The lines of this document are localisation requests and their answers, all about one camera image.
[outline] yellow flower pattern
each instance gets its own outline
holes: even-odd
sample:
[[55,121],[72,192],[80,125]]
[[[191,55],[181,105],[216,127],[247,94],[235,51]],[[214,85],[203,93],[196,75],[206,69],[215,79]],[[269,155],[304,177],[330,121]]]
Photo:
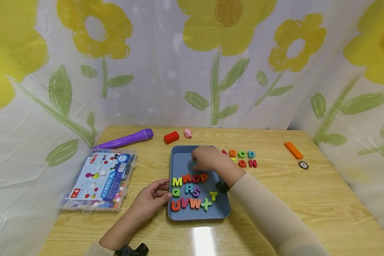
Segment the yellow flower pattern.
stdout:
[[218,48],[223,56],[245,51],[257,24],[275,9],[277,0],[178,0],[185,22],[183,40],[195,51]]
[[47,44],[34,29],[37,0],[0,0],[0,109],[14,99],[11,80],[21,82],[48,60]]
[[360,35],[345,47],[344,57],[353,65],[364,66],[364,77],[384,85],[384,0],[375,1],[360,19]]
[[[309,57],[316,53],[324,42],[326,28],[320,28],[322,21],[322,14],[308,14],[302,21],[283,22],[274,36],[277,45],[270,52],[271,69],[275,72],[287,69],[292,72],[301,71],[308,63]],[[304,40],[303,50],[294,58],[287,57],[289,47],[298,39]]]
[[[87,58],[98,59],[108,55],[111,59],[125,59],[129,55],[125,39],[132,35],[133,28],[119,6],[102,0],[58,0],[57,11],[63,25],[73,31],[77,49]],[[102,22],[105,40],[90,37],[85,26],[90,16]]]

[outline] clear plastic case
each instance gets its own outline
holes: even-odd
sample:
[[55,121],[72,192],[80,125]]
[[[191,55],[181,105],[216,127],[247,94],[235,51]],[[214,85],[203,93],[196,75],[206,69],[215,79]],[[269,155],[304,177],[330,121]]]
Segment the clear plastic case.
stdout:
[[136,161],[133,150],[91,149],[60,209],[120,212]]

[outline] black strap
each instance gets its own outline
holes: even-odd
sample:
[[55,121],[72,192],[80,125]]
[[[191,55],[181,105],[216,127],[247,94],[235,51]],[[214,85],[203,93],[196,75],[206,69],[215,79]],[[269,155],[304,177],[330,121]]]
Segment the black strap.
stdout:
[[129,247],[128,245],[124,245],[124,247],[119,250],[119,251],[115,251],[115,255],[117,256],[146,256],[149,252],[149,249],[148,247],[146,246],[146,244],[144,243],[141,243],[138,248],[134,250],[132,250],[131,247]]

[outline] left hand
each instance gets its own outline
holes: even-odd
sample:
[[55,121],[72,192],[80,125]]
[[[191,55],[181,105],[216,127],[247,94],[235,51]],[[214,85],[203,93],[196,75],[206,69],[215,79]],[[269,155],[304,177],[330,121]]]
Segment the left hand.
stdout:
[[101,238],[100,245],[115,251],[128,244],[135,230],[172,198],[172,194],[167,192],[169,180],[154,181],[143,188],[127,212]]
[[169,178],[157,180],[143,188],[125,214],[132,215],[138,227],[147,222],[159,208],[169,202]]

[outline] hand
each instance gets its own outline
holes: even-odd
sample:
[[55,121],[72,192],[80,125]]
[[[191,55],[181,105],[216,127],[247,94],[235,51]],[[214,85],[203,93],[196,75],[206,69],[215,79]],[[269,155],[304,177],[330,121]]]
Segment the hand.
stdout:
[[192,170],[214,170],[230,188],[245,174],[245,171],[227,154],[213,146],[199,146],[192,151],[191,155],[192,161],[198,162]]
[[127,212],[101,238],[100,245],[116,251],[128,244],[135,230],[171,199],[172,194],[167,192],[169,180],[154,181],[143,188]]
[[219,151],[213,146],[199,146],[191,153],[192,161],[198,162],[197,165],[192,167],[192,170],[202,171],[217,171],[218,167],[222,164],[232,161],[229,156]]
[[126,212],[133,217],[138,226],[147,222],[161,206],[169,202],[172,197],[172,194],[167,192],[169,181],[169,178],[154,181],[139,192]]

